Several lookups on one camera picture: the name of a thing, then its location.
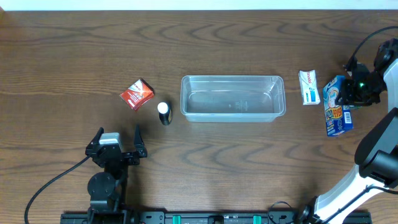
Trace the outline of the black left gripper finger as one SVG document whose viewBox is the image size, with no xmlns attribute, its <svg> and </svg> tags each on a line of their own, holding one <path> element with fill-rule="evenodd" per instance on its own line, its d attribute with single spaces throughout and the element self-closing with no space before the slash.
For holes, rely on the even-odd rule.
<svg viewBox="0 0 398 224">
<path fill-rule="evenodd" d="M 93 144 L 99 144 L 100 143 L 100 138 L 101 138 L 103 133 L 104 133 L 104 129 L 102 127 L 100 127 L 98 132 L 96 133 L 96 135 L 92 139 L 92 143 Z"/>
<path fill-rule="evenodd" d="M 138 124 L 136 125 L 135 132 L 134 132 L 134 147 L 135 147 L 136 151 L 139 151 L 139 152 L 145 151 L 144 141 L 142 140 L 141 132 L 140 132 Z"/>
</svg>

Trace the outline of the blue fever patch box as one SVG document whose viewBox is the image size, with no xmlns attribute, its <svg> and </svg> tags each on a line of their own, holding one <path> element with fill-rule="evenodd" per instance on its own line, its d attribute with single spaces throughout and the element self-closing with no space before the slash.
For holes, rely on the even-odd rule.
<svg viewBox="0 0 398 224">
<path fill-rule="evenodd" d="M 350 108 L 337 105 L 335 102 L 344 79 L 344 76 L 337 75 L 323 88 L 323 105 L 328 137 L 338 136 L 353 129 Z"/>
</svg>

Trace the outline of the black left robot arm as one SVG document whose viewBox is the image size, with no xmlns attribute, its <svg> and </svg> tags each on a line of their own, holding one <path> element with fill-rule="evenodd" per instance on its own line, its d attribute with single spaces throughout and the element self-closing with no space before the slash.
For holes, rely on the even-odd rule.
<svg viewBox="0 0 398 224">
<path fill-rule="evenodd" d="M 139 126 L 134 133 L 134 150 L 122 152 L 119 133 L 105 133 L 103 128 L 87 145 L 85 154 L 104 171 L 95 174 L 88 182 L 90 207 L 97 213 L 116 212 L 126 198 L 128 167 L 140 164 L 147 157 Z"/>
</svg>

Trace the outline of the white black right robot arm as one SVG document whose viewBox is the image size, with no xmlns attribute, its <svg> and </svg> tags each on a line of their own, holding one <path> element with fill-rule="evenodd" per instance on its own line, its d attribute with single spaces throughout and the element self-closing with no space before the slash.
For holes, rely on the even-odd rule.
<svg viewBox="0 0 398 224">
<path fill-rule="evenodd" d="M 374 70 L 351 57 L 345 65 L 335 103 L 362 107 L 380 102 L 388 94 L 388 113 L 359 143 L 354 167 L 331 190 L 303 208 L 297 223 L 343 223 L 366 200 L 381 192 L 395 194 L 397 187 L 397 39 L 383 42 L 374 59 Z"/>
</svg>

